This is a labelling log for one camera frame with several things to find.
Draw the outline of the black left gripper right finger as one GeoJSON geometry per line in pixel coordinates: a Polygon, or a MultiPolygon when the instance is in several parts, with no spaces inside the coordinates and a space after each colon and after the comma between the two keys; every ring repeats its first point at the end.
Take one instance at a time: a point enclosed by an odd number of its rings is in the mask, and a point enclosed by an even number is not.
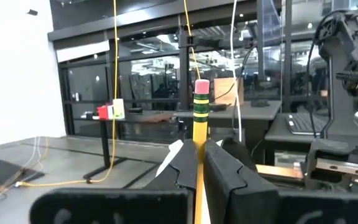
{"type": "Polygon", "coordinates": [[[358,224],[358,194],[279,188],[242,144],[204,146],[211,224],[358,224]]]}

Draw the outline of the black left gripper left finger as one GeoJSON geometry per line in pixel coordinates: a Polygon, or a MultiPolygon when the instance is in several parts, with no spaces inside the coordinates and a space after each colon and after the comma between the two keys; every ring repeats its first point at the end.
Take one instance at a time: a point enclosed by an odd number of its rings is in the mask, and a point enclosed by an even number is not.
{"type": "Polygon", "coordinates": [[[197,163],[187,139],[146,186],[51,190],[32,204],[30,224],[193,224],[197,163]]]}

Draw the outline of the yellow pencil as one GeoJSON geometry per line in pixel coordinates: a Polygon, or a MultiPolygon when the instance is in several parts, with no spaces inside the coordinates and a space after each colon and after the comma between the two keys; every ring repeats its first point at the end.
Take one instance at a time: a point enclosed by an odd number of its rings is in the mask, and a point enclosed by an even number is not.
{"type": "Polygon", "coordinates": [[[197,149],[197,183],[195,201],[194,224],[201,224],[203,206],[203,159],[204,144],[208,135],[209,118],[209,81],[198,79],[195,81],[193,98],[193,142],[197,149]]]}

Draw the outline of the black side table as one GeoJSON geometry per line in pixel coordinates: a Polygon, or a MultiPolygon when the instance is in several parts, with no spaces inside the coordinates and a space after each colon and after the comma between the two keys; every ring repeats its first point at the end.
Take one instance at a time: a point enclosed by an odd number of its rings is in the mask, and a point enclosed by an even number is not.
{"type": "MultiPolygon", "coordinates": [[[[141,113],[127,113],[125,118],[116,119],[116,123],[159,123],[162,121],[170,121],[173,118],[172,111],[143,111],[141,113]]],[[[97,121],[99,123],[99,130],[101,135],[103,166],[93,170],[83,176],[87,183],[95,182],[92,178],[106,170],[109,170],[111,165],[111,151],[108,143],[108,123],[112,123],[112,119],[100,119],[98,116],[81,115],[77,118],[80,121],[97,121]]]]}

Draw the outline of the grey laptop desk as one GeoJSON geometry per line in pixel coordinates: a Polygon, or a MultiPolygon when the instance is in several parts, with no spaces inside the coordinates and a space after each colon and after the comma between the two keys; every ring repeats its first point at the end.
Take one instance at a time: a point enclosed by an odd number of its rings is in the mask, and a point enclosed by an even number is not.
{"type": "Polygon", "coordinates": [[[313,136],[296,135],[290,132],[286,117],[289,113],[276,115],[270,129],[266,133],[262,149],[264,150],[264,164],[274,165],[275,152],[285,151],[295,154],[308,153],[313,142],[313,136]]]}

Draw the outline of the grey monitor desk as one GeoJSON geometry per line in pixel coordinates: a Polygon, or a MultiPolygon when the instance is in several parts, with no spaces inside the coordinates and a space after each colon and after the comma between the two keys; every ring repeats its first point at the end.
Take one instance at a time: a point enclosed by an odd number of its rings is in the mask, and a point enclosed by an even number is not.
{"type": "MultiPolygon", "coordinates": [[[[252,153],[257,164],[274,165],[275,154],[273,149],[267,148],[265,135],[270,129],[278,111],[280,101],[269,101],[269,105],[263,108],[252,107],[249,101],[240,106],[243,140],[246,148],[252,153]]],[[[236,109],[228,107],[225,111],[213,111],[209,114],[208,124],[212,128],[229,128],[232,125],[232,112],[236,109]]]]}

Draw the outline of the black laptop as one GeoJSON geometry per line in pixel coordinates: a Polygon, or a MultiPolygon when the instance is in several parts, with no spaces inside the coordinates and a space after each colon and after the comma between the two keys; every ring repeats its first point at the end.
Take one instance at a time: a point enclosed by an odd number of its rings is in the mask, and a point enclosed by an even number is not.
{"type": "MultiPolygon", "coordinates": [[[[309,113],[289,113],[285,115],[285,121],[292,134],[309,136],[314,134],[309,113]]],[[[328,123],[328,117],[313,114],[313,122],[315,133],[319,136],[328,123]]]]}

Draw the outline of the black power adapter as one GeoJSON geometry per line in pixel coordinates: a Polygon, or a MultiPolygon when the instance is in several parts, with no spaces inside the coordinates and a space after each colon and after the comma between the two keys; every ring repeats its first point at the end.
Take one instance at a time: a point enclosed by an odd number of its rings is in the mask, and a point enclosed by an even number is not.
{"type": "Polygon", "coordinates": [[[268,107],[270,103],[266,99],[258,99],[258,100],[252,100],[250,102],[250,105],[253,108],[264,108],[264,107],[268,107]]]}

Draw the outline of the white and green box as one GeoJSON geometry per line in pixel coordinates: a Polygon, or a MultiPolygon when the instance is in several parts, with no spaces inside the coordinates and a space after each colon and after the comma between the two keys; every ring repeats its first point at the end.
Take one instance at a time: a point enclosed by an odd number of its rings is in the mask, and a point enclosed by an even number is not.
{"type": "Polygon", "coordinates": [[[124,100],[122,98],[116,98],[112,101],[113,118],[124,119],[125,118],[125,107],[124,100]]]}

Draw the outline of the black floor mat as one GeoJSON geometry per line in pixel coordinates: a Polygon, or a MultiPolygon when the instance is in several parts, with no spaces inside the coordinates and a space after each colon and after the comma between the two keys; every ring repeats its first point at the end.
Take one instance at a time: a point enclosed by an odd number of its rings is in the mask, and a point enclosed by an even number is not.
{"type": "Polygon", "coordinates": [[[13,184],[18,181],[33,181],[43,177],[44,175],[44,172],[30,168],[29,165],[18,165],[0,159],[0,185],[5,182],[9,182],[9,180],[15,176],[17,177],[13,180],[13,184]]]}

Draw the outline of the brown cardboard box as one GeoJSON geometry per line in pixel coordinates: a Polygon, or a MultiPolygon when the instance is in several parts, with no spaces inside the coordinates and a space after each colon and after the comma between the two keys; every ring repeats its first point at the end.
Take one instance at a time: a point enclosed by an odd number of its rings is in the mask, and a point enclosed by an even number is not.
{"type": "Polygon", "coordinates": [[[244,84],[243,79],[237,79],[237,88],[233,86],[233,77],[214,79],[214,102],[216,104],[234,105],[237,91],[239,95],[239,104],[244,103],[244,84]]]}

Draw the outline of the computer monitor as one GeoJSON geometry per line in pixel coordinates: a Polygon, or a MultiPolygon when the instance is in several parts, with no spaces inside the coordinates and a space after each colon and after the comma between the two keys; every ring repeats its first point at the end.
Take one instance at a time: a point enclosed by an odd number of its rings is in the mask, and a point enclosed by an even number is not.
{"type": "Polygon", "coordinates": [[[292,0],[257,0],[259,80],[281,85],[291,43],[292,0]]]}

